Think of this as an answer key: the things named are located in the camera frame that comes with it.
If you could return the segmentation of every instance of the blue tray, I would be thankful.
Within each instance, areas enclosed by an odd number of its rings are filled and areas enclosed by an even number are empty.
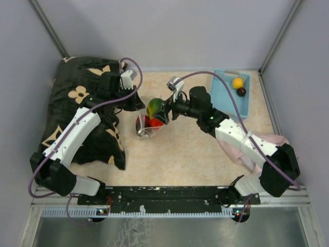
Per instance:
[[[226,73],[223,69],[217,69],[214,73],[222,77],[226,82],[236,102],[242,120],[246,119],[249,116],[250,108],[251,75],[246,73]],[[243,87],[247,92],[244,97],[238,96],[236,90],[232,87],[232,80],[236,77],[240,77],[243,80]],[[232,100],[228,95],[226,88],[216,77],[213,77],[211,81],[210,96],[213,107],[229,115],[235,122],[239,122]]]

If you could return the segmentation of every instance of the table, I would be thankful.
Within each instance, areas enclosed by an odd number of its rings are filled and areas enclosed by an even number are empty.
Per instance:
[[[171,91],[166,83],[173,76],[188,73],[143,73],[144,81],[138,94],[167,99]],[[250,115],[244,123],[255,134],[273,134],[257,72],[248,73],[252,77]],[[184,91],[188,93],[197,85],[209,91],[210,83],[210,75],[197,75],[185,80]],[[99,179],[107,186],[228,185],[239,175],[250,173],[246,167],[233,163],[216,139],[199,129],[195,119],[180,116],[154,137],[140,139],[134,132],[137,113],[121,112],[118,117],[120,141],[126,151],[126,170],[95,161],[72,164],[73,173]]]

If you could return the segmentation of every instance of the gray wall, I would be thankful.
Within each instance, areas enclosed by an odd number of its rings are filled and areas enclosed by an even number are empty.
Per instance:
[[[329,1],[305,1],[265,72],[329,243]]]
[[[0,6],[0,245],[17,246],[32,200],[29,158],[60,55],[26,0]]]
[[[294,0],[39,0],[74,55],[144,70],[260,68]]]

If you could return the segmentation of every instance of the purple cable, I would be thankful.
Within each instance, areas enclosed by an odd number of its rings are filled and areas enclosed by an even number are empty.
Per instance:
[[[173,86],[175,86],[176,84],[178,84],[179,82],[183,81],[184,79],[186,78],[189,78],[191,76],[195,76],[195,75],[199,75],[199,74],[208,74],[208,75],[212,75],[216,78],[218,78],[224,85],[224,87],[226,88],[231,100],[232,100],[232,103],[234,105],[234,108],[235,108],[235,111],[236,111],[236,114],[237,114],[237,117],[241,123],[241,126],[242,126],[242,129],[244,130],[244,132],[246,134],[248,134],[248,130],[246,128],[246,126],[244,125],[242,119],[241,119],[241,115],[239,113],[239,110],[237,109],[237,106],[236,106],[236,103],[235,103],[235,100],[233,98],[233,95],[230,91],[230,89],[228,88],[228,86],[226,85],[225,81],[217,74],[215,74],[214,72],[210,72],[210,71],[198,71],[198,72],[194,72],[194,73],[191,73],[191,74],[188,74],[186,76],[183,76],[181,78],[179,78],[174,84]],[[255,146],[255,148],[259,151],[259,153],[261,154],[261,156],[267,161],[267,163],[270,164],[271,167],[273,167],[281,176],[283,176],[285,179],[287,179],[291,184],[295,185],[297,187],[298,190],[302,190],[302,188],[294,181],[292,180],[287,174],[285,174],[283,171],[281,171],[265,154],[264,152],[261,150],[261,148],[257,145],[257,143],[255,142],[255,140],[250,136],[249,139],[251,140],[252,144]]]
[[[249,196],[248,196],[247,201],[245,202],[245,205],[243,205],[242,212],[241,212],[241,214],[240,214],[240,217],[239,217],[239,221],[238,221],[238,223],[240,223],[241,220],[242,220],[242,215],[243,215],[243,213],[244,213],[245,210],[246,210],[246,206],[248,205],[248,202],[249,202],[249,200],[251,199],[251,196],[252,196],[252,195],[249,195]]]
[[[57,149],[60,147],[60,145],[63,143],[63,141],[66,139],[66,137],[69,135],[69,133],[72,131],[72,129],[77,125],[78,122],[80,122],[87,114],[89,114],[90,112],[92,112],[93,110],[99,108],[99,107],[102,107],[106,104],[112,104],[112,103],[116,103],[116,102],[120,102],[120,101],[123,101],[125,99],[128,99],[129,97],[133,96],[140,88],[140,86],[142,85],[142,82],[143,82],[143,74],[142,74],[142,70],[141,68],[139,67],[139,65],[131,58],[122,58],[120,60],[120,64],[123,60],[129,60],[131,61],[132,63],[134,63],[136,65],[136,67],[138,68],[138,71],[139,71],[139,74],[140,74],[140,81],[139,81],[139,84],[138,86],[136,87],[136,89],[134,91],[132,91],[130,94],[120,98],[120,99],[114,99],[114,100],[109,100],[109,101],[106,101],[106,102],[103,102],[101,104],[98,104],[96,106],[94,106],[93,108],[89,109],[88,111],[86,111],[84,114],[82,114],[78,119],[77,121],[70,126],[70,128],[67,130],[67,132],[65,132],[65,134],[63,135],[62,139],[57,143],[57,145],[54,147],[54,150],[48,155],[45,157],[45,159],[39,164],[39,166],[37,167],[37,169],[34,171],[33,173],[33,176],[29,182],[29,185],[28,185],[28,192],[30,194],[30,196],[32,196],[33,198],[44,198],[44,197],[47,197],[47,196],[50,196],[50,195],[53,195],[55,194],[55,192],[51,192],[51,193],[48,193],[48,194],[45,194],[45,195],[41,195],[41,196],[37,196],[35,194],[33,194],[32,192],[32,184],[33,184],[33,180],[35,179],[36,175],[39,173],[40,169],[43,167],[43,165],[51,158],[51,156],[57,151]]]
[[[70,205],[70,202],[71,202],[71,200],[76,196],[77,194],[71,194],[71,197],[68,199],[68,201],[67,201],[67,204],[66,204],[66,215],[67,215],[67,217],[68,217],[68,219],[70,220],[70,221],[72,221],[73,223],[75,223],[75,224],[78,224],[78,225],[90,225],[90,224],[92,224],[93,222],[90,220],[90,221],[87,221],[87,222],[78,222],[78,221],[75,221],[71,216],[70,216],[70,213],[69,213],[69,211],[68,211],[68,207],[69,207],[69,205]]]

